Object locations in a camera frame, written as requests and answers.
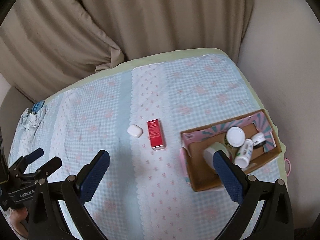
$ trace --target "white plastic bottle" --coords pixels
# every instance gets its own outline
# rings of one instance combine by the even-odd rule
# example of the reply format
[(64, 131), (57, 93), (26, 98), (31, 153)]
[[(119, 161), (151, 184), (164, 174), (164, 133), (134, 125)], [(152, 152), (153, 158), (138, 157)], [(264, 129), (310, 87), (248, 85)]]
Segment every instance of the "white plastic bottle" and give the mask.
[(253, 141), (246, 139), (244, 144), (240, 147), (236, 154), (235, 165), (238, 165), (241, 169), (248, 167), (253, 151)]

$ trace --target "bed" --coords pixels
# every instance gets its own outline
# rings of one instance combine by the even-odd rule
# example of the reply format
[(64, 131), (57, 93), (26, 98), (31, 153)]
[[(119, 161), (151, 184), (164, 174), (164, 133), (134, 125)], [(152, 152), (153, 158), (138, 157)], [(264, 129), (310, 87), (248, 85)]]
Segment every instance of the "bed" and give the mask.
[[(62, 167), (48, 181), (77, 174), (100, 149), (110, 168), (85, 206), (108, 239), (214, 239), (237, 204), (227, 192), (193, 192), (179, 162), (179, 132), (263, 108), (236, 65), (219, 49), (161, 53), (100, 71), (45, 100), (36, 115), (25, 111), (17, 126), (9, 165), (41, 147), (34, 171), (58, 156)], [(162, 121), (167, 147), (153, 151), (146, 121)], [(144, 129), (130, 138), (130, 124)], [(258, 179), (282, 178), (285, 146), (254, 171)], [(61, 203), (72, 234), (81, 239)], [(259, 215), (257, 207), (244, 236)]]

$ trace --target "cardboard box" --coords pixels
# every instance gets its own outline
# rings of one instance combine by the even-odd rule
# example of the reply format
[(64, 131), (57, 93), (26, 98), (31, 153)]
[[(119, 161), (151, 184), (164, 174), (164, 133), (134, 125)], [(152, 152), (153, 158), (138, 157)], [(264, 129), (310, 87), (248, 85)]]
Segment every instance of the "cardboard box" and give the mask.
[[(223, 120), (221, 122), (217, 122), (217, 123), (209, 124), (206, 126), (182, 131), (182, 132), (180, 132), (180, 134), (204, 130), (204, 129), (210, 128), (210, 127), (218, 125), (218, 124), (222, 124), (222, 123), (226, 123), (226, 122), (230, 122), (230, 121), (234, 121), (234, 120), (239, 120), (244, 117), (253, 115), (257, 112), (261, 112), (261, 111), (265, 114), (265, 116), (266, 116), (266, 118), (272, 128), (272, 135), (273, 135), (273, 139), (276, 143), (276, 147), (273, 148), (272, 150), (268, 151), (267, 153), (263, 152), (262, 147), (253, 150), (250, 164), (246, 168), (246, 170), (244, 171), (245, 174), (248, 174), (248, 173), (260, 168), (264, 164), (270, 162), (271, 160), (276, 158), (279, 155), (279, 153), (281, 153), (280, 142), (278, 140), (276, 132), (274, 131), (274, 127), (272, 127), (272, 122), (270, 121), (270, 119), (264, 109), (261, 109), (261, 110), (258, 110), (258, 111), (252, 112), (252, 113), (248, 113), (245, 115), (241, 115), (241, 116), (238, 116), (235, 118), (231, 118), (228, 120)], [(250, 138), (252, 135), (254, 135), (258, 132), (253, 123), (243, 127), (242, 129), (246, 135), (246, 138)], [(219, 176), (217, 175), (217, 173), (213, 169), (211, 169), (207, 165), (207, 163), (205, 162), (205, 160), (203, 158), (202, 152), (204, 149), (206, 149), (207, 147), (209, 147), (211, 144), (213, 144), (215, 142), (223, 143), (225, 134), (226, 133), (220, 133), (220, 134), (215, 135), (213, 137), (210, 137), (202, 142), (193, 142), (193, 143), (189, 144), (188, 151), (189, 151), (191, 157), (188, 154), (186, 154), (185, 158), (186, 158), (186, 163), (187, 163), (187, 172), (189, 175), (190, 184), (191, 184), (194, 191), (203, 191), (203, 190), (207, 190), (207, 189), (214, 188), (214, 187), (221, 185), (221, 181), (219, 179)]]

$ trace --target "curtain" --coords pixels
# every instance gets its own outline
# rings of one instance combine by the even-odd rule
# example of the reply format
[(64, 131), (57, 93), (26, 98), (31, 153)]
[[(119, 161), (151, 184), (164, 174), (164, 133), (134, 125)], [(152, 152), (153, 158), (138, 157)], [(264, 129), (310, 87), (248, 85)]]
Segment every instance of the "curtain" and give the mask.
[(40, 100), (123, 54), (219, 48), (237, 62), (251, 9), (252, 0), (18, 0), (0, 27), (0, 73)]

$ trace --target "red box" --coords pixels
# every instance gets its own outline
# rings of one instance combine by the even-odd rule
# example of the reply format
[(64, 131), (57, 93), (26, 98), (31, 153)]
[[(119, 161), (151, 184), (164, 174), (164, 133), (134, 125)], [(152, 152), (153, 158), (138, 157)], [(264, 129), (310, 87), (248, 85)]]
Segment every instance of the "red box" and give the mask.
[(161, 124), (159, 119), (155, 119), (147, 122), (148, 130), (149, 130), (149, 138), (151, 148), (156, 150), (161, 150), (165, 148), (164, 145), (164, 137), (162, 134)]

